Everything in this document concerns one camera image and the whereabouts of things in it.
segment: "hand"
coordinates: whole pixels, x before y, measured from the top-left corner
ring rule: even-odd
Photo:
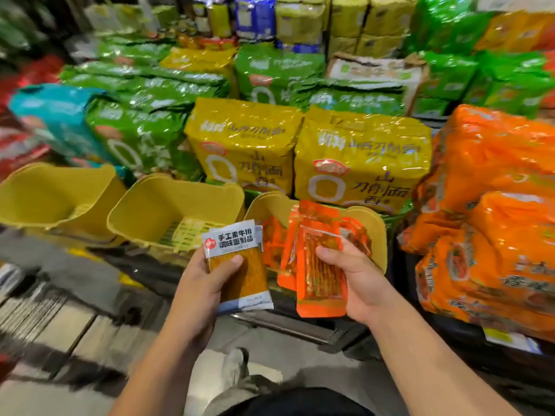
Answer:
[[[398,295],[384,273],[363,252],[342,239],[343,251],[318,246],[316,255],[345,272],[347,278],[347,315],[362,324],[371,325],[378,309],[388,306]]]
[[[221,288],[242,262],[243,257],[236,255],[208,273],[204,248],[195,251],[179,281],[164,329],[172,337],[192,341],[194,351],[200,354],[214,330]]]

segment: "plastic basket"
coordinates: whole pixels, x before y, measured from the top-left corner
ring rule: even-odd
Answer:
[[[0,184],[0,222],[68,247],[110,248],[124,241],[106,218],[125,191],[111,165],[30,164]]]
[[[299,204],[299,201],[291,200],[279,191],[266,192],[254,199],[246,212],[245,219],[254,219],[255,222],[260,222],[274,215],[283,226],[288,227],[289,213],[295,204]],[[352,206],[348,209],[337,207],[337,209],[340,217],[352,217],[364,226],[372,240],[372,260],[385,273],[387,270],[387,236],[384,221],[378,213],[364,206]]]
[[[108,216],[108,227],[163,263],[185,266],[201,235],[245,215],[245,193],[152,174],[137,181]]]

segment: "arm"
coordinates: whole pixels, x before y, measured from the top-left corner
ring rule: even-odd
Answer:
[[[207,274],[198,249],[183,273],[160,334],[137,366],[110,416],[182,416],[193,366],[212,330],[220,291],[241,256]]]
[[[371,330],[412,416],[519,416],[475,374],[352,244],[318,256],[347,277],[347,314]]]

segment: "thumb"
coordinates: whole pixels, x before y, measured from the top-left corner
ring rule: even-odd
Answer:
[[[210,273],[210,278],[215,283],[216,290],[219,291],[222,286],[224,286],[224,283],[239,270],[242,264],[243,256],[236,255],[232,259],[228,259],[217,266],[217,268]]]
[[[324,263],[336,265],[344,272],[357,272],[362,270],[362,259],[356,255],[348,254],[343,251],[332,250],[322,246],[316,247],[316,255],[324,261]]]

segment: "shoe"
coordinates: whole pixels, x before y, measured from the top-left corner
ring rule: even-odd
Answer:
[[[242,348],[233,349],[224,357],[224,363],[221,366],[224,390],[237,385],[240,380],[249,375],[248,361],[249,352]]]

